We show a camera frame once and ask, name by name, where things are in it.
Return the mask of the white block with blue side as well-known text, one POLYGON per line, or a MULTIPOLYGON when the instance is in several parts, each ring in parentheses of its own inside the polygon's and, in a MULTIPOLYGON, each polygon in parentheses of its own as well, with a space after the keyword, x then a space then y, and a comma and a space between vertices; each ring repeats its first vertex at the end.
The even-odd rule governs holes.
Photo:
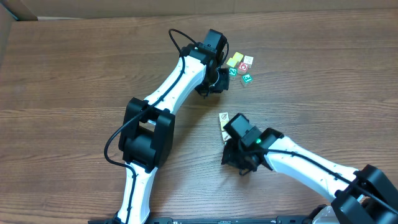
POLYGON ((219 114, 220 122, 229 121, 229 114, 227 112, 219 114))

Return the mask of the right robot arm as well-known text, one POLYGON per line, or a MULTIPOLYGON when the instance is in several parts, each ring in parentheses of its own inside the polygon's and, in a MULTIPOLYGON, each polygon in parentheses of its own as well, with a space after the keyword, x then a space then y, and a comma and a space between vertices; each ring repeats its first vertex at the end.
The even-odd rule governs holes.
POLYGON ((283 133, 264 131, 238 113, 219 115, 224 150, 221 163, 244 176, 264 166, 306 185, 329 201, 307 223, 397 223, 397 188, 370 164, 358 170, 324 159, 283 133))

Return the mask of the yellow top wooden block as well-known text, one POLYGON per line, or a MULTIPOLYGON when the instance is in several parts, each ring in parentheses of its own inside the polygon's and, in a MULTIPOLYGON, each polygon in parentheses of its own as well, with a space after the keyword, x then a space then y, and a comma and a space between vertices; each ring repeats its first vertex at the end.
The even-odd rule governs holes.
POLYGON ((224 127, 227 125, 228 121, 221 121, 220 122, 220 126, 221 126, 221 130, 225 131, 224 127))

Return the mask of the white block with feather picture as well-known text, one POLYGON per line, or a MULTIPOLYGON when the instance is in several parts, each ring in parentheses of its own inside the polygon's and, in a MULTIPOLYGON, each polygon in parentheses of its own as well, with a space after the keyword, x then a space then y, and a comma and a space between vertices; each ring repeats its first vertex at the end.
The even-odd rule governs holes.
POLYGON ((227 140, 229 140, 231 138, 231 136, 228 134, 227 131, 222 131, 221 136, 222 136, 222 139, 224 142, 226 142, 227 140))

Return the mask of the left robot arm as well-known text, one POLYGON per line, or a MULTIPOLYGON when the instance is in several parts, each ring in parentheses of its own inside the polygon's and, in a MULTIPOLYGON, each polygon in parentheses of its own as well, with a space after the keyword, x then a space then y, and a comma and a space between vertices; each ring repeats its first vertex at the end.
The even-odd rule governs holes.
POLYGON ((156 91, 143 100, 132 98, 126 106, 123 125, 116 131, 120 164, 126 170, 121 208, 111 223, 145 223, 157 170, 172 149, 175 115, 191 92, 206 98, 229 87, 227 38, 209 30, 203 42, 191 41, 178 49, 178 62, 156 91))

